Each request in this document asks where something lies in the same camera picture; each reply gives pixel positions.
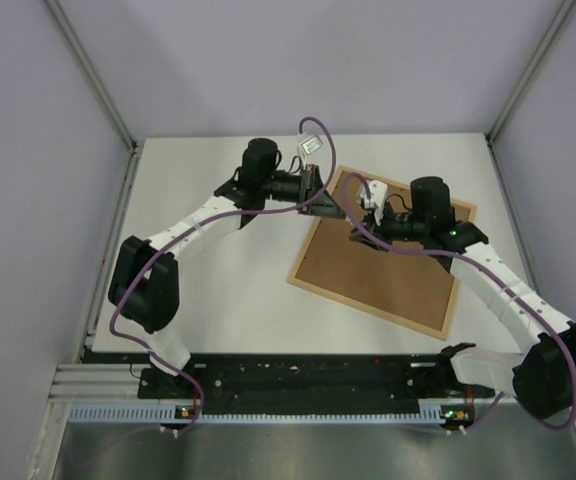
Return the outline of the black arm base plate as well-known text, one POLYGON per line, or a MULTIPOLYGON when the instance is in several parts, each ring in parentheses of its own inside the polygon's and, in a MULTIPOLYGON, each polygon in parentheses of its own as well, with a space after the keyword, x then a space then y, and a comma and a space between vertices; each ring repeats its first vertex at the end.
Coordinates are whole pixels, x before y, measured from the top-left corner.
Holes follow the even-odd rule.
POLYGON ((490 388, 459 383, 439 354, 194 354, 183 371, 208 400, 310 387, 381 390, 414 399, 495 396, 490 388))

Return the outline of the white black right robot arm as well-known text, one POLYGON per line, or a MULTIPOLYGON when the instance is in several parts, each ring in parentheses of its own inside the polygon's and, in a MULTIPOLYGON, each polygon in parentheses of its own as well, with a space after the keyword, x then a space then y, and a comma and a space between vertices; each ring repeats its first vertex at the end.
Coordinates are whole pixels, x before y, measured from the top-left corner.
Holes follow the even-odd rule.
POLYGON ((376 250, 436 260, 483 302, 518 347, 515 353, 473 343, 444 349, 448 362, 434 372, 437 388, 455 396, 469 385, 487 387, 512 396, 542 424, 567 411, 559 427, 571 427, 576 420, 576 322, 522 281, 475 224, 457 219, 441 178, 412 181, 411 207, 398 212, 384 182, 348 177, 359 181, 356 201, 366 213, 350 219, 351 239, 376 250))

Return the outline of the wooden picture frame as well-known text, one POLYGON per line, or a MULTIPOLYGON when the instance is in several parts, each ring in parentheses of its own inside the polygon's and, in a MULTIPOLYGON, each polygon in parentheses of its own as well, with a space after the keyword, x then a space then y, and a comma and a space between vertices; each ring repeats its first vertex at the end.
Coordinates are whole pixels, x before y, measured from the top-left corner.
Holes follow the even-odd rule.
POLYGON ((287 282, 293 286, 445 340, 459 281, 428 256, 382 252, 349 239, 352 224, 315 219, 287 282))

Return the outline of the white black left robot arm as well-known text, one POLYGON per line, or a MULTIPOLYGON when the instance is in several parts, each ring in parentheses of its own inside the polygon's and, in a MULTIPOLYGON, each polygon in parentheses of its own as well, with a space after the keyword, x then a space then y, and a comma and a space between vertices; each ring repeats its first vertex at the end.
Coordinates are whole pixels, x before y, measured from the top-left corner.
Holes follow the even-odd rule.
POLYGON ((188 348, 172 322, 180 307, 180 265, 243 229, 266 209, 269 200, 287 212, 343 220, 346 214, 328 193, 328 181, 318 166, 307 163, 323 145, 316 135, 302 135, 290 170, 280 169, 282 154, 267 138, 249 141, 241 165, 195 212, 149 238, 131 236, 120 246, 108 300, 115 311, 138 325, 131 341, 144 347, 151 363, 161 370, 160 384, 173 396, 194 387, 195 374, 185 366, 188 348))

